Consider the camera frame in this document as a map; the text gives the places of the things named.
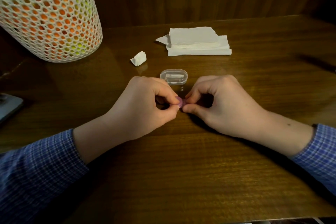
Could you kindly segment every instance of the right hand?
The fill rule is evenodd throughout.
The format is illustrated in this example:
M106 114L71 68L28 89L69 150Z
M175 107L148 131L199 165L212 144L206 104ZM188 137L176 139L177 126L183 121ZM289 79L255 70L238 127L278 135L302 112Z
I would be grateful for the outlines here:
M212 107L196 104L202 94L214 96ZM200 77L185 98L184 112L197 115L222 134L252 141L258 138L268 115L232 75Z

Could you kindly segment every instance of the mesh basket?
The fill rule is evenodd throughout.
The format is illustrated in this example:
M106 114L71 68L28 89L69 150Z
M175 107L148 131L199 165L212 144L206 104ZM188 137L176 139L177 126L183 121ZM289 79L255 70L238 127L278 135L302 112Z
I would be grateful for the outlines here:
M70 62L103 39L94 0L0 0L0 25L36 56Z

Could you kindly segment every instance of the shirt sleeve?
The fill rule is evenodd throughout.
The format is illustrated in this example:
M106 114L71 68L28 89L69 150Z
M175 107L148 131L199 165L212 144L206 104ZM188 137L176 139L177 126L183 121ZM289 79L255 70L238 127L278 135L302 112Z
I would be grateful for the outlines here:
M291 159L336 195L336 128L318 124L313 140Z
M32 222L54 197L87 173L72 132L0 155L0 222Z

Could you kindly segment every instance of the clear plastic case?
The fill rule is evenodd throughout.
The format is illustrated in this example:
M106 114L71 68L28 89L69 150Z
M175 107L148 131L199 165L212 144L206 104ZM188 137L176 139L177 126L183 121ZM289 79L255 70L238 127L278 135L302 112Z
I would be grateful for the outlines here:
M166 69L160 74L169 85L183 85L187 82L188 73L183 69Z

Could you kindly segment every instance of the phone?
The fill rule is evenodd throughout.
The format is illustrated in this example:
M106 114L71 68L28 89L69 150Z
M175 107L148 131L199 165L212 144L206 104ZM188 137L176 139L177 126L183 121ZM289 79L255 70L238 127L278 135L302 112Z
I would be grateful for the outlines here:
M8 94L0 94L0 123L23 106L23 99Z

